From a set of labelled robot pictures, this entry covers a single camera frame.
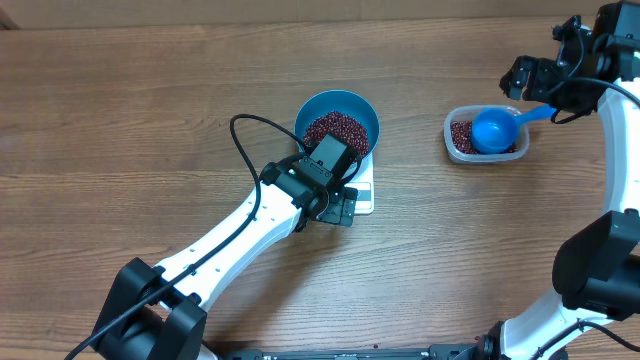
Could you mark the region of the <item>blue plastic measuring scoop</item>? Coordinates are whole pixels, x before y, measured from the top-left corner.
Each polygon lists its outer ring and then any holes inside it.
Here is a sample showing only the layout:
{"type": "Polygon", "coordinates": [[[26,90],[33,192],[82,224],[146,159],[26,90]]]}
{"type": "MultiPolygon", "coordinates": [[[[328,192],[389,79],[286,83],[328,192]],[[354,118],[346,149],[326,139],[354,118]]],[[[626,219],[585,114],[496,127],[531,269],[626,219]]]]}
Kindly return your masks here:
{"type": "Polygon", "coordinates": [[[483,154],[503,153],[517,141],[523,125],[548,119],[555,112],[549,105],[536,107],[520,115],[499,108],[483,110],[472,121],[471,143],[483,154]]]}

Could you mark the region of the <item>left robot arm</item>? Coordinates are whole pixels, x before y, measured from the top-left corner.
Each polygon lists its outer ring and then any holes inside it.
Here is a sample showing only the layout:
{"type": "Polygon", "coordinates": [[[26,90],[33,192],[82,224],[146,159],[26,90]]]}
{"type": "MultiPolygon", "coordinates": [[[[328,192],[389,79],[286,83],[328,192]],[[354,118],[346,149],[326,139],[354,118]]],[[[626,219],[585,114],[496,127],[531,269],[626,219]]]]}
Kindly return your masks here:
{"type": "Polygon", "coordinates": [[[211,359],[208,311],[271,245],[308,222],[353,222],[357,192],[344,181],[358,153],[327,135],[308,153],[268,164],[246,200],[200,240],[150,266],[117,274],[89,341],[105,359],[211,359]]]}

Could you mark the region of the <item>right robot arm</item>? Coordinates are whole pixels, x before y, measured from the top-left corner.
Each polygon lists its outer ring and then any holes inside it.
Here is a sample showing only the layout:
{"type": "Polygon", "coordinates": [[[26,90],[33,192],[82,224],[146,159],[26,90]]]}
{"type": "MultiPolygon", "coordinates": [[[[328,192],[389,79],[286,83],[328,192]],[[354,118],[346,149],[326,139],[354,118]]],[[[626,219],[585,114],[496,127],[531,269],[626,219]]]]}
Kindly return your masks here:
{"type": "Polygon", "coordinates": [[[598,114],[605,144],[606,182],[599,218],[564,242],[552,287],[525,312],[496,323],[468,359],[565,359],[567,345],[597,330],[626,349],[638,346],[608,329],[639,312],[639,5],[599,8],[593,27],[578,15],[552,34],[556,59],[520,56],[501,78],[514,100],[549,106],[537,116],[557,123],[598,114]]]}

